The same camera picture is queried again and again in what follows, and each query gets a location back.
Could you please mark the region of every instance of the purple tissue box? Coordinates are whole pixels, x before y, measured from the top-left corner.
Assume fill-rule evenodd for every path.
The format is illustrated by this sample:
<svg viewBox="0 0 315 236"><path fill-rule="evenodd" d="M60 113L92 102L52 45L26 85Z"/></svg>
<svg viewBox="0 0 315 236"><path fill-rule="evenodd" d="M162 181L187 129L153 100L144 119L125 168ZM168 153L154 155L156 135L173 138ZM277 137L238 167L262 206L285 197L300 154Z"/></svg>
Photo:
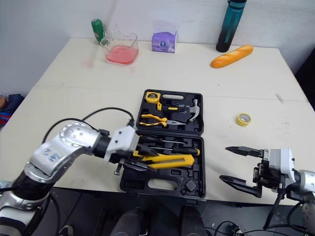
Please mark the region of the purple tissue box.
<svg viewBox="0 0 315 236"><path fill-rule="evenodd" d="M152 51L175 53L177 32L154 33L152 36Z"/></svg>

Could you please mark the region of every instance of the hammer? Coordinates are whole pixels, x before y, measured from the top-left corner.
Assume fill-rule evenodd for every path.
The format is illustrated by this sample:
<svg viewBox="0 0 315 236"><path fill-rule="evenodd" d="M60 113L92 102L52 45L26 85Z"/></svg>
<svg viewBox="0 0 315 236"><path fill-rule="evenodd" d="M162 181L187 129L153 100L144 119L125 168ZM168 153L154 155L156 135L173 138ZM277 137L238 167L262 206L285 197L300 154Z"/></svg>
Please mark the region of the hammer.
<svg viewBox="0 0 315 236"><path fill-rule="evenodd" d="M187 106L187 105L177 105L178 108L177 110L171 110L169 108L164 108L163 111L164 112L167 112L167 113L175 113L175 112L178 112L178 113L194 113L193 117L189 119L189 122L193 122L197 116L199 115L200 113L200 107L198 107L197 105L198 103L198 99L194 99L193 100L193 104L194 106L193 107L190 107L190 106Z"/></svg>
<svg viewBox="0 0 315 236"><path fill-rule="evenodd" d="M198 100L194 99L193 100L194 106L189 107L189 113L194 113L193 117L189 119L189 122L193 122L197 118L197 116L199 115L200 107L198 107L197 103L198 103Z"/></svg>

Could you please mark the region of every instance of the sticker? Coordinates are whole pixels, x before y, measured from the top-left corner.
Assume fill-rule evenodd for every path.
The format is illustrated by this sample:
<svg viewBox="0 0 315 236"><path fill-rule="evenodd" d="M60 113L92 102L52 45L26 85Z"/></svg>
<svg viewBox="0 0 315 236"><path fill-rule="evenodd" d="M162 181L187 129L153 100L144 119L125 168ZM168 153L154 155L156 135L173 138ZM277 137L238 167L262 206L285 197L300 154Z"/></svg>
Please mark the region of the sticker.
<svg viewBox="0 0 315 236"><path fill-rule="evenodd" d="M63 157L63 153L55 149L53 146L50 146L44 149L44 151L42 152L42 156L48 163L52 164L58 162L59 159Z"/></svg>
<svg viewBox="0 0 315 236"><path fill-rule="evenodd" d="M148 98L158 98L158 95L156 93L150 93Z"/></svg>

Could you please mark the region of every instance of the screwdriver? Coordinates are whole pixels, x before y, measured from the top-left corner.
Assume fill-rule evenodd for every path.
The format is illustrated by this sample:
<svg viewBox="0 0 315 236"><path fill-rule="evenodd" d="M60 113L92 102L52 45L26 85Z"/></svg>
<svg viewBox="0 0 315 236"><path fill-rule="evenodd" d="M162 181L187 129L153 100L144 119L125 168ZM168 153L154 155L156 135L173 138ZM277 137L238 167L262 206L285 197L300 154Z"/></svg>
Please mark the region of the screwdriver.
<svg viewBox="0 0 315 236"><path fill-rule="evenodd" d="M172 152L178 152L181 154L191 154L193 156L199 156L200 150L192 147L182 147L182 148L163 148L163 147L150 147L153 149L162 149L162 150L170 150Z"/></svg>
<svg viewBox="0 0 315 236"><path fill-rule="evenodd" d="M183 142L168 141L168 140L163 140L162 138L156 138L156 137L146 136L146 135L140 136L139 141L142 143L157 143L157 144L162 144L163 142L176 143L176 144L186 144Z"/></svg>

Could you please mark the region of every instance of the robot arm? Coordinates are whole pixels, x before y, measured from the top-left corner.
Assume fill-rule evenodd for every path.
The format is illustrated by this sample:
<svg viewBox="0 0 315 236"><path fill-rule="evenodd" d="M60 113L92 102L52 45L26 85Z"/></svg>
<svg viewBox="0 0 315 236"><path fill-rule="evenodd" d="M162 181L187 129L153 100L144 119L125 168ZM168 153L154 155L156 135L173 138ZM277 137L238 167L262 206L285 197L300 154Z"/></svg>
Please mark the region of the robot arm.
<svg viewBox="0 0 315 236"><path fill-rule="evenodd" d="M294 169L294 157L289 148L253 149L249 147L227 147L233 153L243 156L262 158L254 168L253 182L256 186L246 185L243 179L220 176L220 179L231 187L261 198L262 187L278 192L278 198L273 206L277 207L280 200L287 198L303 203L303 219L309 235L315 235L315 172ZM268 229L273 210L270 211L264 229Z"/></svg>
<svg viewBox="0 0 315 236"><path fill-rule="evenodd" d="M99 132L85 123L74 122L37 148L22 173L11 184L14 190L0 195L0 235L30 235L41 220L40 206L51 188L81 154L104 158L104 162L119 163L119 168L126 165L146 170L128 162L139 140L131 126L116 130L113 138L108 135L107 131Z"/></svg>

